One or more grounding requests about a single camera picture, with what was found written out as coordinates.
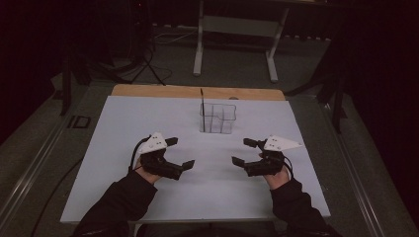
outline black sleeve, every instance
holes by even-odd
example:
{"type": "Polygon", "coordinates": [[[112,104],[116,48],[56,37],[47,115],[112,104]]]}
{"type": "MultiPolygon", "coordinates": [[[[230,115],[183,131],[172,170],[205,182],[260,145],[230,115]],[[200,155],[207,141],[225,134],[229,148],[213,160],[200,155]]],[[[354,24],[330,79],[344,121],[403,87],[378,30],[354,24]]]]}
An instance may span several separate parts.
{"type": "Polygon", "coordinates": [[[271,196],[274,214],[288,224],[288,236],[341,236],[311,206],[310,195],[296,179],[271,191],[271,196]]]}
{"type": "Polygon", "coordinates": [[[148,210],[157,190],[136,172],[130,172],[106,190],[81,219],[73,236],[128,235],[129,220],[138,220],[148,210]]]}

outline wooden edge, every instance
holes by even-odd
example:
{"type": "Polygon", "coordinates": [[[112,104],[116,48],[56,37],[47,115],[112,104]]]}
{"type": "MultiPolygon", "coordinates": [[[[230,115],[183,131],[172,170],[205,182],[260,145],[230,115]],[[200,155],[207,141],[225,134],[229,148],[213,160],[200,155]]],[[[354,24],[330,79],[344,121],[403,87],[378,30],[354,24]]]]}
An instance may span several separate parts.
{"type": "Polygon", "coordinates": [[[167,98],[200,98],[201,90],[207,99],[284,101],[286,98],[281,90],[246,89],[246,88],[216,88],[216,87],[185,87],[160,85],[126,85],[114,87],[111,96],[130,97],[167,97],[167,98]]]}

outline table surface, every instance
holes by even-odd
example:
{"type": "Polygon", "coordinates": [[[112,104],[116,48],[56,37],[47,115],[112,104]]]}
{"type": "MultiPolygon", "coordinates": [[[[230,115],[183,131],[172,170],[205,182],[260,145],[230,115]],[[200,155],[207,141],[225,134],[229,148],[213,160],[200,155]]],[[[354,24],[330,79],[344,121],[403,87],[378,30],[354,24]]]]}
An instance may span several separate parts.
{"type": "MultiPolygon", "coordinates": [[[[279,90],[203,87],[206,102],[236,105],[239,120],[232,134],[201,133],[197,124],[196,129],[191,126],[199,116],[190,116],[195,113],[195,108],[199,110],[200,89],[116,86],[104,106],[61,221],[78,222],[108,185],[124,176],[130,153],[135,143],[143,138],[138,134],[152,133],[157,131],[156,127],[163,130],[165,138],[179,137],[178,144],[167,150],[166,159],[176,164],[195,159],[196,165],[184,172],[179,181],[163,179],[156,183],[159,192],[138,223],[275,218],[264,179],[248,178],[244,170],[231,164],[230,157],[234,155],[246,162],[254,161],[259,151],[243,145],[243,136],[265,139],[272,130],[280,133],[276,135],[303,144],[290,105],[279,90]],[[231,97],[239,100],[225,100],[231,97]],[[181,110],[175,108],[177,105],[182,105],[181,110]],[[153,113],[142,113],[146,110],[153,113]],[[176,119],[170,120],[171,117],[167,116],[181,111],[184,113],[178,113],[176,119]],[[272,112],[274,116],[257,116],[266,112],[272,112]],[[109,143],[114,144],[112,148],[104,145],[109,143]]],[[[285,154],[293,160],[294,173],[305,186],[304,191],[312,195],[313,205],[323,215],[330,215],[306,148],[287,150],[285,154]]]]}

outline metal stand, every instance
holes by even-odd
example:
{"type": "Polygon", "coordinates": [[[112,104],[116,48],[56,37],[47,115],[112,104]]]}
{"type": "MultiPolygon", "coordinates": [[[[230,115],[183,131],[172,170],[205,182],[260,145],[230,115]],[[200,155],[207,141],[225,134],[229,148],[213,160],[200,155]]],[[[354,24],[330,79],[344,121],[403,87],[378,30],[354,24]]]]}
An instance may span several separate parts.
{"type": "Polygon", "coordinates": [[[197,53],[195,55],[194,75],[201,75],[204,51],[203,34],[204,31],[206,31],[273,38],[274,43],[271,49],[266,52],[266,59],[271,81],[274,83],[278,82],[274,55],[281,38],[281,33],[283,31],[288,12],[288,8],[284,10],[282,18],[279,22],[208,16],[204,14],[204,0],[201,0],[200,17],[198,20],[198,46],[197,53]]]}

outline aluminum rail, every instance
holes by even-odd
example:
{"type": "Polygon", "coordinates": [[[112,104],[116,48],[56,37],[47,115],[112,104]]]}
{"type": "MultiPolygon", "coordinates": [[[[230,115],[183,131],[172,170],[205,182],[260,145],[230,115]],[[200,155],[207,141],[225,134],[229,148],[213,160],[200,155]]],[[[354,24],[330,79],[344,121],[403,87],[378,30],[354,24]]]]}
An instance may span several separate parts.
{"type": "Polygon", "coordinates": [[[58,140],[62,131],[65,129],[65,126],[69,123],[72,114],[76,110],[77,105],[80,103],[81,98],[86,91],[86,87],[80,87],[74,91],[74,94],[78,96],[73,97],[72,105],[67,111],[66,115],[56,122],[55,126],[46,137],[37,155],[34,157],[27,170],[16,183],[15,188],[12,190],[9,197],[2,206],[0,210],[0,236],[4,235],[10,221],[13,219],[13,216],[16,214],[26,195],[30,191],[32,185],[41,172],[43,165],[46,163],[56,141],[58,140]]]}
{"type": "Polygon", "coordinates": [[[352,186],[352,190],[354,191],[355,197],[358,201],[360,206],[361,212],[364,216],[364,219],[367,223],[367,227],[370,231],[372,237],[384,237],[385,234],[382,230],[381,225],[379,224],[376,212],[374,211],[372,202],[361,182],[360,176],[358,175],[357,169],[355,168],[354,163],[352,162],[351,155],[346,147],[345,140],[343,139],[342,135],[336,132],[334,128],[330,115],[331,109],[328,105],[318,104],[320,109],[322,110],[323,115],[325,116],[325,120],[330,130],[330,133],[333,134],[334,138],[339,144],[340,151],[342,156],[344,157],[345,168],[349,175],[349,182],[352,186]]]}

